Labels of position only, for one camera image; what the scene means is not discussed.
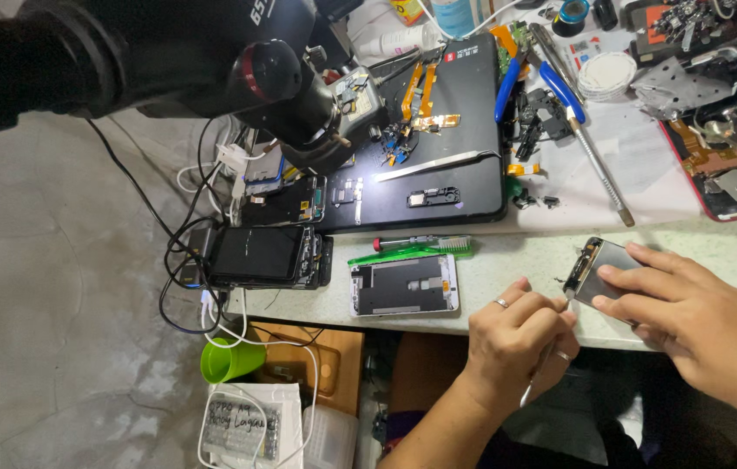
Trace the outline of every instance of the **wire cutters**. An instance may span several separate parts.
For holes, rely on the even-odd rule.
[[[563,106],[565,106],[565,109],[571,108],[577,121],[585,123],[585,112],[582,112],[582,107],[579,105],[579,101],[577,101],[577,97],[574,96],[571,88],[569,88],[559,75],[551,69],[551,66],[548,65],[547,61],[540,60],[540,56],[533,51],[533,47],[531,47],[529,41],[525,41],[520,47],[520,50],[517,51],[516,57],[510,59],[508,72],[504,75],[502,85],[499,87],[499,94],[496,96],[496,122],[502,122],[502,119],[504,118],[504,111],[508,107],[510,92],[513,90],[513,86],[516,84],[516,80],[520,76],[522,64],[525,60],[528,60],[532,66],[536,67],[537,70],[540,70],[540,76],[542,76],[548,86],[550,86],[553,93],[557,95],[557,98],[561,101]]]

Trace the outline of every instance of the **hand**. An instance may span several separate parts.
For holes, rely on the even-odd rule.
[[[519,408],[546,345],[556,340],[555,346],[565,354],[576,357],[579,353],[572,332],[577,316],[571,311],[561,312],[565,299],[551,300],[528,293],[529,289],[528,279],[522,277],[499,296],[509,305],[507,309],[490,302],[470,316],[467,366],[455,383],[501,420]],[[539,381],[533,383],[531,397],[559,382],[568,365],[553,352]]]
[[[601,266],[600,278],[641,292],[594,307],[614,318],[641,323],[634,333],[665,350],[696,389],[737,407],[737,289],[695,261],[629,243],[626,251],[648,265],[622,271]]]

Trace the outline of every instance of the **wrist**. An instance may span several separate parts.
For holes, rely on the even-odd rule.
[[[495,383],[477,373],[464,368],[455,379],[450,389],[455,388],[458,395],[475,406],[483,415],[492,420],[496,426],[510,414],[519,409],[520,396],[498,390]]]

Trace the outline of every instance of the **green plastic cup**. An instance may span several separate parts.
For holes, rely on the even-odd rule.
[[[222,346],[228,345],[227,340],[213,340]],[[204,375],[207,383],[217,385],[256,370],[264,365],[265,358],[265,346],[242,342],[231,349],[222,349],[207,343],[201,353],[201,375]]]

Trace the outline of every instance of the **finger ring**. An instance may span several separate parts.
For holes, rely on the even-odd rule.
[[[571,361],[571,360],[574,359],[571,355],[563,352],[562,350],[557,350],[557,355],[559,355],[560,357],[562,357],[563,360],[565,360],[565,361]]]

